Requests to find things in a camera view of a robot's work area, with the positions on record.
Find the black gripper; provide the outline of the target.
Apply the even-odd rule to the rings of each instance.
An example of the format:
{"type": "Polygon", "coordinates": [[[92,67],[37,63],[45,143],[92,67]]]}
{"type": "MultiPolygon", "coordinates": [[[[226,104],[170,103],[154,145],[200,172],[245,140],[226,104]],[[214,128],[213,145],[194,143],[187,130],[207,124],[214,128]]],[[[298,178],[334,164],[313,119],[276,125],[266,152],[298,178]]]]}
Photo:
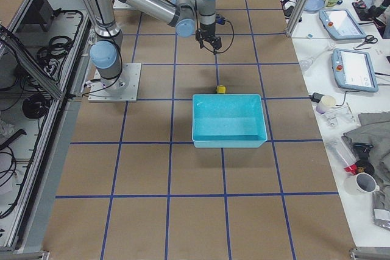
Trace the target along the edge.
{"type": "Polygon", "coordinates": [[[213,54],[217,55],[221,48],[221,37],[216,36],[216,24],[200,24],[195,32],[196,41],[199,43],[199,48],[204,48],[204,41],[212,44],[213,54]]]}

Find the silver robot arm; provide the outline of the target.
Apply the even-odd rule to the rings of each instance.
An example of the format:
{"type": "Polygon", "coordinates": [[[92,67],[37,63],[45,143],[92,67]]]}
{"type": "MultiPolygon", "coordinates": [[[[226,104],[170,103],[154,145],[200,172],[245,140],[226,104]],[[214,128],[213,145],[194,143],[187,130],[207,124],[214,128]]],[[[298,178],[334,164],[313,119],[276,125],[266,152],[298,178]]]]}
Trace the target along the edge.
{"type": "Polygon", "coordinates": [[[116,52],[125,71],[107,77],[90,102],[189,100],[218,86],[216,0],[83,0],[97,41],[116,52]]]}

